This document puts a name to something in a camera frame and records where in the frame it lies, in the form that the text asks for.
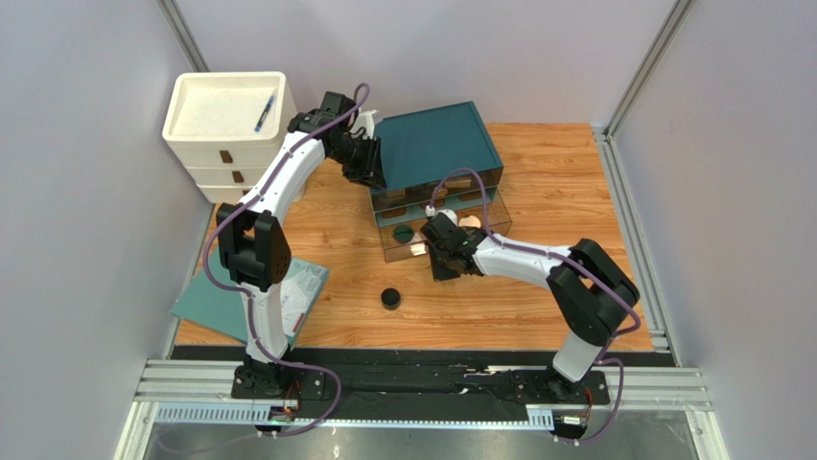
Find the teal drawer organizer box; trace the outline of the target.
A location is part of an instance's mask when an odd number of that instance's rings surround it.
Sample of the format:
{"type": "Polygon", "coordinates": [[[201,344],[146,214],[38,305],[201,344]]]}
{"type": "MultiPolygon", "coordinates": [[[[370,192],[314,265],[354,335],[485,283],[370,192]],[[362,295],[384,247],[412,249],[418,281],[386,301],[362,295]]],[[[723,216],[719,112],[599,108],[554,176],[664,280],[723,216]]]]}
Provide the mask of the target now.
{"type": "Polygon", "coordinates": [[[474,102],[387,117],[376,125],[387,187],[441,181],[459,168],[503,167],[474,102]]]}

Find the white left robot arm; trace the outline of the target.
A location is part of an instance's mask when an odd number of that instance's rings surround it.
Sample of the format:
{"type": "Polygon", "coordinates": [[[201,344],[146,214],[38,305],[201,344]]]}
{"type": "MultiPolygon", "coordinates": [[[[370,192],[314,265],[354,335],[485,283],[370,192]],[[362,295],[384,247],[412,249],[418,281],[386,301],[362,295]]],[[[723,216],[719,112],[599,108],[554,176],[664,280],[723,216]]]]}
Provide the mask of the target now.
{"type": "Polygon", "coordinates": [[[217,228],[208,240],[219,248],[229,283],[211,283],[241,295],[248,333],[246,355],[236,377],[243,384],[260,380],[277,391],[290,387],[298,364],[287,362],[290,342],[284,330],[281,284],[292,251],[283,231],[285,218],[308,177],[325,159],[339,163],[343,177],[369,189],[383,190],[381,141],[375,134],[380,117],[362,111],[370,94],[359,84],[353,97],[328,91],[321,106],[291,119],[281,149],[259,182],[235,204],[217,211],[217,228]]]}

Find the clear drawer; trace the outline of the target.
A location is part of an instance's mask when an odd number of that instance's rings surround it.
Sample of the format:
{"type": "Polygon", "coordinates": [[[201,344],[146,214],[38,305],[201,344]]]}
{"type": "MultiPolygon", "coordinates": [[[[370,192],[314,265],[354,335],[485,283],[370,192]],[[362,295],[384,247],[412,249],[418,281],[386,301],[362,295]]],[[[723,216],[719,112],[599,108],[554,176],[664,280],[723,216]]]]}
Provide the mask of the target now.
{"type": "MultiPolygon", "coordinates": [[[[497,187],[501,181],[503,167],[479,172],[479,176],[486,189],[497,187]]],[[[398,187],[385,191],[370,191],[370,202],[374,212],[401,208],[418,203],[427,203],[439,181],[419,185],[398,187]]],[[[479,189],[479,184],[470,173],[459,173],[443,181],[438,198],[471,193],[479,189]]]]}
{"type": "Polygon", "coordinates": [[[466,234],[488,225],[497,235],[505,235],[512,217],[496,187],[483,194],[474,190],[450,195],[439,193],[433,211],[427,212],[429,200],[393,206],[374,211],[385,260],[394,263],[427,254],[427,237],[462,239],[466,234]]]}

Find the green round compact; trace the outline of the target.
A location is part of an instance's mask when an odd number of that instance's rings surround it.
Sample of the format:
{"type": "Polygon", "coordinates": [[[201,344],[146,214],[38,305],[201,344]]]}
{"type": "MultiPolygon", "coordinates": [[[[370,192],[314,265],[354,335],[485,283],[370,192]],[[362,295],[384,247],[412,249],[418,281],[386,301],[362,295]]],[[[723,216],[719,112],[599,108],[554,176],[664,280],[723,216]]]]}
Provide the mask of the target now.
{"type": "Polygon", "coordinates": [[[414,235],[415,231],[410,225],[407,224],[399,224],[395,226],[391,233],[392,238],[400,244],[410,243],[414,235]]]}

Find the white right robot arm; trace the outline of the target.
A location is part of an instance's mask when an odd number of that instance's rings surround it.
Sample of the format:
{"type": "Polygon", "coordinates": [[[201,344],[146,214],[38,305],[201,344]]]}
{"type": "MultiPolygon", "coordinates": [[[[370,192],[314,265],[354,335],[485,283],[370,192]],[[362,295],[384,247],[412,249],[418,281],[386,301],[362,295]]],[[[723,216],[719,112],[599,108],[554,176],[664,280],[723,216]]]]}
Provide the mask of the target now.
{"type": "Polygon", "coordinates": [[[570,331],[553,358],[558,382],[584,380],[626,318],[636,330],[640,292],[596,242],[545,246],[515,241],[491,230],[461,227],[448,216],[429,218],[421,228],[437,282],[463,275],[504,277],[544,288],[554,298],[570,331]]]}

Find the black round jar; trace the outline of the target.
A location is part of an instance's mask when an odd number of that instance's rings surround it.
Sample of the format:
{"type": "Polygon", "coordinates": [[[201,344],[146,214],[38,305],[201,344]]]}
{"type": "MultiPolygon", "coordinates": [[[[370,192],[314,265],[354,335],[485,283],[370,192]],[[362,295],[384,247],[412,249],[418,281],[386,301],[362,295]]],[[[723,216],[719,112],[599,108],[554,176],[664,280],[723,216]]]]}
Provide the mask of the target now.
{"type": "Polygon", "coordinates": [[[395,311],[400,308],[403,297],[399,290],[394,287],[384,289],[380,296],[381,305],[387,311],[395,311]]]}

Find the gold round jar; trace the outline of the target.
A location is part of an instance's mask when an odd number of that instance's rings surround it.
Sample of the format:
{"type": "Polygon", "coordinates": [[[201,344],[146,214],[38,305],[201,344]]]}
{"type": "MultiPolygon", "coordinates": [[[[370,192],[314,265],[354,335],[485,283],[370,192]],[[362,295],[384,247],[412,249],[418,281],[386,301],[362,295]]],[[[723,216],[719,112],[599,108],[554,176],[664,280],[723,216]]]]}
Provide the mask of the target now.
{"type": "Polygon", "coordinates": [[[482,227],[482,222],[479,217],[469,215],[466,217],[461,218],[458,221],[458,226],[464,229],[480,229],[482,227]]]}

